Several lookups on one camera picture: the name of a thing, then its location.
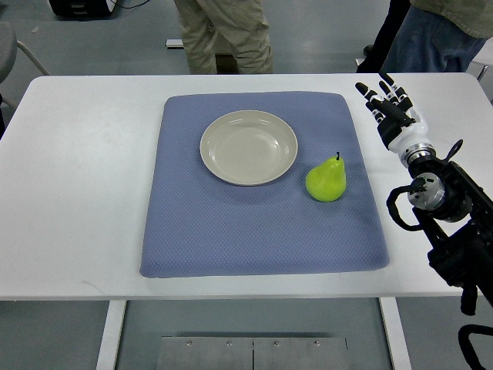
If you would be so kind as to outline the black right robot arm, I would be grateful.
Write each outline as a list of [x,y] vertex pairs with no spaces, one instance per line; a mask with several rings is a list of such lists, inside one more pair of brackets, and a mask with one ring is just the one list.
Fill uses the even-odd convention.
[[473,316],[477,299],[492,300],[492,201],[452,157],[418,145],[404,162],[410,184],[393,189],[386,205],[392,220],[408,231],[423,231],[432,249],[430,266],[450,286],[462,289],[461,312]]

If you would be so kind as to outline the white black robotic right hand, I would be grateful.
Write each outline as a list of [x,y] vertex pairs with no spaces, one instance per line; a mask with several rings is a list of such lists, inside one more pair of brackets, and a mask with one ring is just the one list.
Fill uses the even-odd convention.
[[430,144],[428,125],[404,88],[386,73],[380,72],[379,76],[382,93],[362,82],[357,82],[355,88],[366,99],[365,106],[377,123],[384,146],[403,158],[411,148]]

